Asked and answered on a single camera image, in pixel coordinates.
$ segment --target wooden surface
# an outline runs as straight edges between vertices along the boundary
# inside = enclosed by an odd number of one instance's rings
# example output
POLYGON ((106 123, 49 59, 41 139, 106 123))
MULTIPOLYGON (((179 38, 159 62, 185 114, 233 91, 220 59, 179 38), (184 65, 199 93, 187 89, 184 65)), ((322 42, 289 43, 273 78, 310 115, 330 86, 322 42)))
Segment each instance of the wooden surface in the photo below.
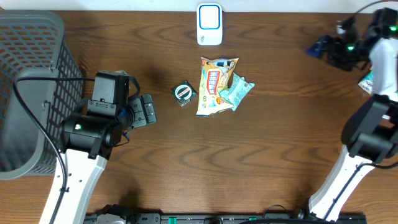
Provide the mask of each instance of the wooden surface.
MULTIPOLYGON (((165 213, 301 207, 331 171, 343 125, 368 97, 357 86, 361 72, 305 54, 346 15, 224 13, 223 43, 201 47, 192 12, 57 13, 88 77, 127 71, 157 112, 157 123, 113 150, 89 212, 109 203, 165 213), (239 57, 235 72, 256 84, 235 112, 196 118, 198 98, 181 108, 170 94, 183 80, 198 90, 202 55, 239 57)), ((86 95, 92 90, 87 85, 86 95)), ((0 182, 0 223, 38 222, 51 184, 52 177, 0 182)), ((364 212, 370 224, 396 223, 397 184, 396 170, 372 171, 343 210, 364 212)))

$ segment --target basket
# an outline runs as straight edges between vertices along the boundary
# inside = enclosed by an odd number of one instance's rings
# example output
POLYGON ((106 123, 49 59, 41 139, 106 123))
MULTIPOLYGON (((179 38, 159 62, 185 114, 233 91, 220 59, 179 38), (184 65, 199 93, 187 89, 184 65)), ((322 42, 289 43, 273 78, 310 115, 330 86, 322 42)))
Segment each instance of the basket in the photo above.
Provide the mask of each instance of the basket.
MULTIPOLYGON (((48 11, 0 12, 0 180, 51 175, 56 157, 12 92, 16 77, 82 77, 63 41, 61 18, 48 11)), ((18 89, 54 141, 81 100, 83 82, 23 81, 18 89)))

